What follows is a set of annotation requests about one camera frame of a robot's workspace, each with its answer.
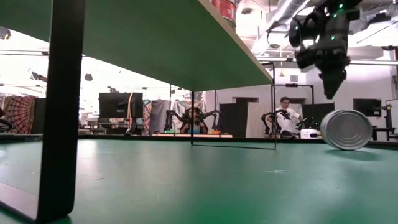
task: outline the white shirt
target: white shirt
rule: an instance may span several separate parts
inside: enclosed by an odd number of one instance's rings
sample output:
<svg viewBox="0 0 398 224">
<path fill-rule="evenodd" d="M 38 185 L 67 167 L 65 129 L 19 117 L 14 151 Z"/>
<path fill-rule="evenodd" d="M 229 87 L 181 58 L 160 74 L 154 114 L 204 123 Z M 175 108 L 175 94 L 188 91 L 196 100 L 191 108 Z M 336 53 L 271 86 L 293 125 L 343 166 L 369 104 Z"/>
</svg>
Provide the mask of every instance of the white shirt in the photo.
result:
<svg viewBox="0 0 398 224">
<path fill-rule="evenodd" d="M 276 115 L 276 119 L 281 128 L 280 131 L 281 132 L 282 131 L 290 131 L 292 133 L 297 133 L 298 130 L 296 129 L 296 124 L 300 121 L 299 120 L 300 115 L 298 112 L 294 111 L 292 108 L 287 108 L 286 111 L 287 111 L 287 114 L 288 114 L 290 120 L 286 119 L 281 113 L 278 113 Z"/>
</svg>

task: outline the green table surface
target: green table surface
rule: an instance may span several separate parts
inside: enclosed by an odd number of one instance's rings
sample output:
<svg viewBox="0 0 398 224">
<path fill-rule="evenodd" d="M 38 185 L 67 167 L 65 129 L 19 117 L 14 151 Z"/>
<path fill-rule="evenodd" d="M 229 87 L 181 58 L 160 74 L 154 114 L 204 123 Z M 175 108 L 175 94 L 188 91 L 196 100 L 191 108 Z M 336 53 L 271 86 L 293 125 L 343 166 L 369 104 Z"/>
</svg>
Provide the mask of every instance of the green table surface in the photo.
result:
<svg viewBox="0 0 398 224">
<path fill-rule="evenodd" d="M 1 144 L 0 181 L 37 194 L 41 146 Z M 396 223 L 397 161 L 326 144 L 79 140 L 75 209 L 56 223 Z M 0 223 L 19 221 L 3 210 Z"/>
<path fill-rule="evenodd" d="M 0 26 L 48 41 L 51 5 L 0 1 Z M 272 80 L 209 0 L 86 0 L 84 54 L 191 91 Z"/>
</svg>

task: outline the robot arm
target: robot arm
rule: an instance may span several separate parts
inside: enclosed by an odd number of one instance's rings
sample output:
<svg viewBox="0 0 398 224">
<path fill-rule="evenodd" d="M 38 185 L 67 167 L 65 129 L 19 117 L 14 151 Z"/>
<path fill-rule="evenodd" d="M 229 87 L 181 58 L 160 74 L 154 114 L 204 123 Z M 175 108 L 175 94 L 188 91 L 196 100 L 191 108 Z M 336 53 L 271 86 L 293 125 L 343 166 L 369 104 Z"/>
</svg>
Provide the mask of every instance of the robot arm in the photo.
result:
<svg viewBox="0 0 398 224">
<path fill-rule="evenodd" d="M 276 114 L 281 113 L 285 117 L 285 119 L 290 119 L 289 116 L 287 116 L 287 114 L 284 111 L 285 110 L 281 109 L 281 110 L 277 110 L 275 113 Z M 266 127 L 266 134 L 269 134 L 269 131 L 270 131 L 270 127 L 268 127 L 268 124 L 266 122 L 267 116 L 269 116 L 273 120 L 273 122 L 275 122 L 276 132 L 279 133 L 281 130 L 281 127 L 280 127 L 278 121 L 274 118 L 274 112 L 269 112 L 269 113 L 263 114 L 261 116 L 261 120 L 264 123 L 264 126 Z"/>
<path fill-rule="evenodd" d="M 175 116 L 182 123 L 189 123 L 190 119 L 186 117 L 180 117 L 174 110 L 166 111 L 166 125 L 164 126 L 164 131 L 170 131 L 172 129 L 172 118 Z"/>
<path fill-rule="evenodd" d="M 8 132 L 12 129 L 12 124 L 4 119 L 0 119 L 0 133 Z"/>
<path fill-rule="evenodd" d="M 290 23 L 289 42 L 300 47 L 295 52 L 298 67 L 315 65 L 321 71 L 319 77 L 329 100 L 346 79 L 345 67 L 351 60 L 347 56 L 349 24 L 359 19 L 360 10 L 355 7 L 361 1 L 321 0 L 309 15 L 295 16 Z M 305 47 L 304 40 L 314 44 Z"/>
<path fill-rule="evenodd" d="M 205 113 L 205 114 L 200 113 L 200 114 L 198 115 L 198 117 L 199 117 L 199 120 L 200 120 L 201 122 L 203 122 L 204 119 L 206 119 L 207 117 L 213 116 L 213 117 L 214 117 L 214 120 L 213 120 L 213 126 L 212 126 L 211 128 L 212 128 L 213 130 L 220 130 L 220 127 L 218 127 L 218 125 L 216 125 L 217 114 L 218 114 L 219 117 L 221 117 L 221 112 L 218 111 L 218 110 L 213 110 L 213 111 L 210 111 L 210 112 Z"/>
</svg>

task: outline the red can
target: red can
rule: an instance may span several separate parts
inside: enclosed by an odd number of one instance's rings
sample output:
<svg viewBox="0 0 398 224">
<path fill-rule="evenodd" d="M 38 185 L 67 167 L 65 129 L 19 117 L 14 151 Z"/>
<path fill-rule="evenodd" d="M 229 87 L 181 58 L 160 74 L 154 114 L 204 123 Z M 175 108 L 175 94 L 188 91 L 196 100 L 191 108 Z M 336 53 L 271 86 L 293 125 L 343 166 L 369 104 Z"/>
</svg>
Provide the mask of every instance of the red can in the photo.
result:
<svg viewBox="0 0 398 224">
<path fill-rule="evenodd" d="M 212 5 L 220 14 L 234 25 L 236 24 L 236 5 L 235 0 L 210 0 Z"/>
</svg>

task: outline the monitor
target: monitor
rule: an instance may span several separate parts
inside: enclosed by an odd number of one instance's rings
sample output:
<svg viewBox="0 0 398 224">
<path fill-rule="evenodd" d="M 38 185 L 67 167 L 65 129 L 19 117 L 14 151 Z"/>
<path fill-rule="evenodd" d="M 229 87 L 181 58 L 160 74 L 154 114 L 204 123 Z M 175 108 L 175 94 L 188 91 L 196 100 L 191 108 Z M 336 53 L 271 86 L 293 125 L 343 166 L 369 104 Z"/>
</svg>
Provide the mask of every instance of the monitor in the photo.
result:
<svg viewBox="0 0 398 224">
<path fill-rule="evenodd" d="M 99 117 L 100 118 L 127 118 L 127 105 L 131 93 L 100 93 Z M 144 102 L 142 93 L 133 93 L 130 110 L 135 118 L 144 117 Z"/>
<path fill-rule="evenodd" d="M 311 123 L 317 123 L 318 125 L 322 122 L 322 119 L 330 112 L 335 110 L 334 103 L 319 103 L 302 105 L 303 118 L 307 118 Z"/>
<path fill-rule="evenodd" d="M 367 117 L 381 117 L 381 99 L 354 99 L 354 110 Z"/>
</svg>

